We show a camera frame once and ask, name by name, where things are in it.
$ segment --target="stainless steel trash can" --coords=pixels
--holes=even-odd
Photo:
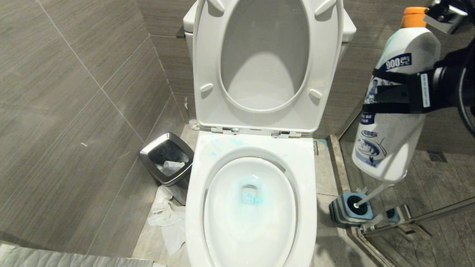
[[[193,150],[178,136],[166,133],[140,151],[139,157],[150,174],[182,205],[190,183]]]

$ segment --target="toilet tank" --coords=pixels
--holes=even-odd
[[[193,28],[195,26],[195,16],[196,16],[197,7],[198,7],[198,1],[196,1],[192,5],[190,10],[188,10],[186,15],[183,17],[183,28],[185,29],[185,39],[186,39],[186,44],[188,46],[188,52],[190,54],[192,64],[193,64]],[[341,61],[343,55],[348,49],[348,46],[351,40],[353,40],[355,33],[356,33],[356,27],[353,24],[353,21],[351,20],[346,10],[343,10],[342,49],[338,57],[338,63]]]

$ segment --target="shower floor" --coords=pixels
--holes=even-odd
[[[375,189],[381,182],[360,171],[352,162],[353,142],[341,142],[352,191]],[[413,217],[443,208],[475,195],[475,156],[445,153],[447,162],[435,162],[426,151],[416,151],[407,176],[372,199],[375,214],[399,205],[409,206]],[[432,238],[408,242],[392,232],[369,238],[383,254],[400,266],[475,266],[475,209],[426,222]]]

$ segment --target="toilet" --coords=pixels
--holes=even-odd
[[[185,219],[191,266],[309,266],[317,232],[312,133],[342,55],[342,1],[195,7],[200,131]]]

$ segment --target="toilet cleaner bottle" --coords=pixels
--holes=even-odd
[[[414,74],[431,69],[440,58],[440,42],[425,28],[424,7],[404,10],[401,28],[386,43],[376,69]],[[371,77],[365,104],[375,103],[378,86],[399,85]],[[352,159],[373,178],[396,183],[406,175],[425,114],[380,114],[362,112]]]

